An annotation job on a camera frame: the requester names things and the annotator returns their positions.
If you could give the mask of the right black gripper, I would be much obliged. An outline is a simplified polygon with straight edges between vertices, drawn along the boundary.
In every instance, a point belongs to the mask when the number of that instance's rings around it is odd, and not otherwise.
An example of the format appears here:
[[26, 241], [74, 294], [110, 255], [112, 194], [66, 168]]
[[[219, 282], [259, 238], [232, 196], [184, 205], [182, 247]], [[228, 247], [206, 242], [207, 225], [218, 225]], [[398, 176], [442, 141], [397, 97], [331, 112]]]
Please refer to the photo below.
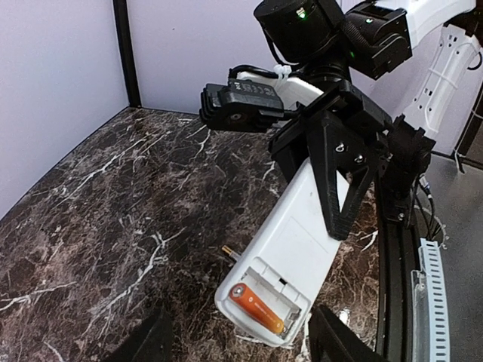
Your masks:
[[272, 159], [292, 177], [309, 158], [325, 227], [337, 241], [348, 238], [380, 157], [392, 119], [349, 81], [331, 85], [288, 122], [269, 143]]

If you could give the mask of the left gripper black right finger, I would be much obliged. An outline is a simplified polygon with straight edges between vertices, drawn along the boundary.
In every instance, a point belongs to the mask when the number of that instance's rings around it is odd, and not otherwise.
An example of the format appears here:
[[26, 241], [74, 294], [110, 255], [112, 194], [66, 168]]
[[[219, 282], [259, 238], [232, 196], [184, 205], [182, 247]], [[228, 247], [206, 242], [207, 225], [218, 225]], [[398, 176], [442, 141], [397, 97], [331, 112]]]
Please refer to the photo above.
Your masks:
[[326, 305], [309, 319], [311, 361], [386, 361], [372, 351]]

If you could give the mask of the left gripper black triangular left finger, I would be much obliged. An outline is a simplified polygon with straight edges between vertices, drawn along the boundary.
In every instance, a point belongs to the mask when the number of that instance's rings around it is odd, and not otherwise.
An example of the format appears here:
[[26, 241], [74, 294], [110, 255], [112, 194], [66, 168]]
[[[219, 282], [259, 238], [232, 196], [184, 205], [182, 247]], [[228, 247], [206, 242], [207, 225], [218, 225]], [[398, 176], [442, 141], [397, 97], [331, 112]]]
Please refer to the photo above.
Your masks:
[[105, 361], [172, 361], [173, 322], [157, 308]]

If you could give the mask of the white remote control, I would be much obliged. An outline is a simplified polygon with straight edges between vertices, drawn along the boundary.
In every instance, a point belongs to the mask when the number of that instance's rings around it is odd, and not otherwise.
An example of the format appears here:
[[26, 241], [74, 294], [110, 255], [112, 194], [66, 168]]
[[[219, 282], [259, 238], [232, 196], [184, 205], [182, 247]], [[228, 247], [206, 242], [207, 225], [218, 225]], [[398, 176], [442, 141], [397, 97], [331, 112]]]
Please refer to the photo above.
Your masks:
[[[305, 160], [217, 288], [216, 307], [262, 343], [290, 345], [304, 325], [340, 244], [327, 232], [312, 165]], [[238, 283], [247, 284], [284, 321], [281, 334], [268, 331], [229, 298]]]

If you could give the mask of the orange AA battery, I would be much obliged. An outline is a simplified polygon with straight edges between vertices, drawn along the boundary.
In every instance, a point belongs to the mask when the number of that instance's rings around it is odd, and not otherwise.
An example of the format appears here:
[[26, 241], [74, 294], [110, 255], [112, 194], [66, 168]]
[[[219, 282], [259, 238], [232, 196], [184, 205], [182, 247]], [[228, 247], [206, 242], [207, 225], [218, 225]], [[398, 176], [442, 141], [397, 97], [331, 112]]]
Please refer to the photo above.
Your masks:
[[283, 332], [284, 321], [247, 284], [238, 283], [233, 286], [229, 298], [271, 333]]

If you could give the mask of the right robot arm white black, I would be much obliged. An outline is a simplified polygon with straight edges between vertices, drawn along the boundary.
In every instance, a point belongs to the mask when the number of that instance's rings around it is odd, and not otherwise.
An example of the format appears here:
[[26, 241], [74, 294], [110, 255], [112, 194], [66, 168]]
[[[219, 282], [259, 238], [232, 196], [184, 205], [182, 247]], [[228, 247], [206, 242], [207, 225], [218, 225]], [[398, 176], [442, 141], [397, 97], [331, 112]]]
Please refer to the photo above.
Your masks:
[[[347, 238], [371, 183], [389, 218], [409, 221], [414, 187], [429, 166], [437, 124], [482, 43], [480, 1], [265, 1], [254, 15], [281, 64], [296, 64], [321, 90], [270, 141], [290, 179], [310, 160], [328, 234]], [[391, 118], [351, 82], [355, 69], [379, 79], [442, 30], [433, 64], [412, 104]]]

